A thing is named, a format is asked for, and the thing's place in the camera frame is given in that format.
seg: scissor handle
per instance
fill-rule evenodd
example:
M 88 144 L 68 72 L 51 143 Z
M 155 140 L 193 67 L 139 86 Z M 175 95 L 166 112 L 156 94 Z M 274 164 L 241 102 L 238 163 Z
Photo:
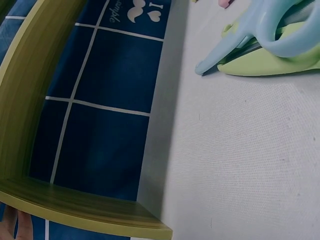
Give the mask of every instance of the scissor handle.
M 303 54 L 320 43 L 320 0 L 315 0 L 311 15 L 295 33 L 275 40 L 281 18 L 301 0 L 265 0 L 256 28 L 256 38 L 272 54 L 291 58 Z

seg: scissor blade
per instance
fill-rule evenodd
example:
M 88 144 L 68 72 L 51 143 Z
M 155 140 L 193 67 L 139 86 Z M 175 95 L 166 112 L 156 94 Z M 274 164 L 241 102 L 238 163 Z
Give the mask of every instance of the scissor blade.
M 209 53 L 209 55 L 195 67 L 195 73 L 204 74 L 215 66 L 221 59 L 232 52 L 245 38 L 245 36 L 230 32 L 219 44 Z

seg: white grid line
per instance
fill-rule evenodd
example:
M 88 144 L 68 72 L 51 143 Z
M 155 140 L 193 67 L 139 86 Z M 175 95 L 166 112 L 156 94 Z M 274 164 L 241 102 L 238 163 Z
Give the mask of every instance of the white grid line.
M 5 19 L 25 20 L 25 16 L 6 16 Z
M 83 23 L 79 23 L 79 22 L 76 22 L 75 26 L 85 27 L 85 28 L 95 28 L 96 27 L 94 25 L 83 24 Z M 159 42 L 163 42 L 164 41 L 162 38 L 143 35 L 143 34 L 138 34 L 138 33 L 130 32 L 130 31 L 118 30 L 118 29 L 104 27 L 104 26 L 99 26 L 98 29 L 109 31 L 109 32 L 113 32 L 113 33 L 124 34 L 124 35 L 133 36 L 133 37 L 138 37 L 138 38 L 142 38 L 142 39 L 150 39 L 150 40 L 159 41 Z
M 49 240 L 49 220 L 45 220 L 45 225 L 44 225 L 44 240 Z
M 45 100 L 53 100 L 53 101 L 59 101 L 59 102 L 70 102 L 70 98 L 64 98 L 64 97 L 55 97 L 55 96 L 46 96 Z
M 45 99 L 52 100 L 52 101 L 66 102 L 66 103 L 71 102 L 70 98 L 63 98 L 63 97 L 46 96 Z M 128 110 L 128 109 L 117 108 L 117 107 L 112 107 L 112 106 L 104 106 L 104 105 L 99 105 L 99 104 L 95 104 L 95 103 L 91 103 L 91 102 L 87 102 L 87 101 L 82 101 L 82 100 L 74 99 L 74 100 L 72 100 L 72 103 L 84 105 L 84 106 L 91 107 L 91 108 L 101 109 L 101 110 L 108 110 L 108 111 L 112 111 L 112 112 L 150 117 L 150 113 L 148 113 L 148 112 L 134 111 L 134 110 Z
M 82 77 L 82 74 L 84 72 L 84 69 L 86 67 L 86 64 L 87 64 L 87 61 L 88 61 L 92 46 L 94 44 L 94 41 L 95 41 L 95 38 L 96 38 L 96 35 L 97 35 L 98 27 L 99 27 L 99 25 L 101 23 L 101 20 L 102 20 L 104 14 L 105 14 L 105 11 L 107 9 L 107 6 L 108 6 L 109 2 L 110 2 L 110 0 L 106 0 L 105 4 L 103 6 L 103 9 L 102 9 L 102 11 L 100 13 L 100 16 L 99 16 L 99 18 L 98 18 L 98 20 L 96 22 L 96 25 L 94 27 L 94 31 L 92 33 L 92 37 L 91 37 L 91 40 L 90 40 L 90 43 L 89 43 L 89 47 L 88 47 L 88 49 L 86 51 L 86 54 L 85 54 L 81 69 L 79 71 L 78 77 L 77 77 L 77 79 L 75 81 L 75 84 L 74 84 L 74 87 L 73 87 L 73 91 L 72 91 L 72 94 L 71 94 L 70 102 L 68 103 L 68 107 L 67 107 L 66 112 L 65 112 L 65 116 L 64 116 L 64 120 L 63 120 L 63 124 L 62 124 L 62 128 L 61 128 L 61 133 L 60 133 L 60 138 L 59 138 L 57 150 L 56 150 L 56 153 L 55 153 L 55 158 L 54 158 L 54 164 L 53 164 L 53 169 L 52 169 L 52 173 L 51 173 L 51 178 L 50 178 L 50 183 L 51 184 L 53 184 L 54 181 L 55 181 L 58 162 L 59 162 L 59 157 L 60 157 L 60 153 L 61 153 L 61 147 L 62 147 L 62 143 L 63 143 L 63 140 L 64 140 L 66 127 L 67 127 L 67 123 L 68 123 L 68 118 L 69 118 L 69 115 L 70 115 L 70 111 L 71 111 L 73 100 L 75 99 L 75 95 L 76 95 L 76 91 L 77 91 L 77 88 L 78 88 L 78 85 L 79 85 L 79 81 L 80 81 L 80 79 Z

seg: heart symbol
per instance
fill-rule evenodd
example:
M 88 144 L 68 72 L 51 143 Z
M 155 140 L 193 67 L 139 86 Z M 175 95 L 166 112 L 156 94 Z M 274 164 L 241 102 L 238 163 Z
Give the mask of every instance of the heart symbol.
M 153 21 L 155 23 L 160 22 L 161 12 L 151 11 L 151 12 L 148 12 L 148 15 L 149 15 L 151 21 Z

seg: pink object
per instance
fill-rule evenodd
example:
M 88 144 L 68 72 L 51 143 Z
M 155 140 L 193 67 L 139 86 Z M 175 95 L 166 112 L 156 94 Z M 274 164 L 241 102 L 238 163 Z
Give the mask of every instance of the pink object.
M 229 7 L 231 0 L 219 0 L 219 6 L 226 9 Z

